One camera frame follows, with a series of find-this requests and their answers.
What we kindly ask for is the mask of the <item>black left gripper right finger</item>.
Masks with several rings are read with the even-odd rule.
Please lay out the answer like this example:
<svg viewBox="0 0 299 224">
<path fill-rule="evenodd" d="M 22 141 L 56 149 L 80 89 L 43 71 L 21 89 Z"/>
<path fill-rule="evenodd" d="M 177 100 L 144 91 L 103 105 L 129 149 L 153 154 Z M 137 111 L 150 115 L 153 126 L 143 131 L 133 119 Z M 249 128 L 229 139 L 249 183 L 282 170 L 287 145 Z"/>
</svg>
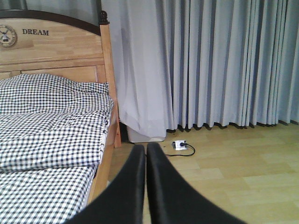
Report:
<svg viewBox="0 0 299 224">
<path fill-rule="evenodd" d="M 147 191 L 153 224 L 243 224 L 197 192 L 158 143 L 147 145 Z"/>
</svg>

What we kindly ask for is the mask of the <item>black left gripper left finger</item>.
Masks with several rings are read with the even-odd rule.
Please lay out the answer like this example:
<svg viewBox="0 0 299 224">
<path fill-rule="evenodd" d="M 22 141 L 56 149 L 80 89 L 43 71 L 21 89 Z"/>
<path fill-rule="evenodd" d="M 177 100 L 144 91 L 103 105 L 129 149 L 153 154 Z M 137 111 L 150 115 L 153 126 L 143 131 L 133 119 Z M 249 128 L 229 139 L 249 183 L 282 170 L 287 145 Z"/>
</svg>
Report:
<svg viewBox="0 0 299 224">
<path fill-rule="evenodd" d="M 109 186 L 67 224 L 141 224 L 145 186 L 145 151 L 134 145 Z"/>
</svg>

